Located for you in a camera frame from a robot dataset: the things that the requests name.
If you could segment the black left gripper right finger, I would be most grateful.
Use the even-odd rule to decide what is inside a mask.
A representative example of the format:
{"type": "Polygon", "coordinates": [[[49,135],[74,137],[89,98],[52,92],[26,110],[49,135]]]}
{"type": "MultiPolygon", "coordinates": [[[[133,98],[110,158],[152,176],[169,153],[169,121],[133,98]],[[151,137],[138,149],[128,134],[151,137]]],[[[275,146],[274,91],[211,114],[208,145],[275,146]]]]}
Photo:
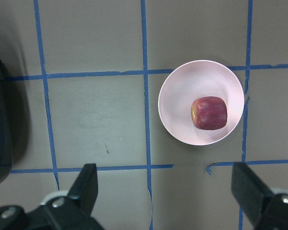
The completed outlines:
{"type": "Polygon", "coordinates": [[[231,192],[254,230],[288,230],[288,190],[269,188],[246,163],[236,162],[231,192]]]}

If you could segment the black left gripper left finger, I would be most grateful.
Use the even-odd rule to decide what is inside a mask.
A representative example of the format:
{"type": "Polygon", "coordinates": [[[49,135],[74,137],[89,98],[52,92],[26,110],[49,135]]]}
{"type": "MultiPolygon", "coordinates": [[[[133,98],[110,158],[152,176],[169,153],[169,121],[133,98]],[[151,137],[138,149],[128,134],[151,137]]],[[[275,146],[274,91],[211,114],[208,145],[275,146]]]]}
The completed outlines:
{"type": "Polygon", "coordinates": [[[91,217],[98,195],[96,164],[86,164],[66,195],[50,195],[35,210],[0,207],[0,230],[101,230],[91,217]]]}

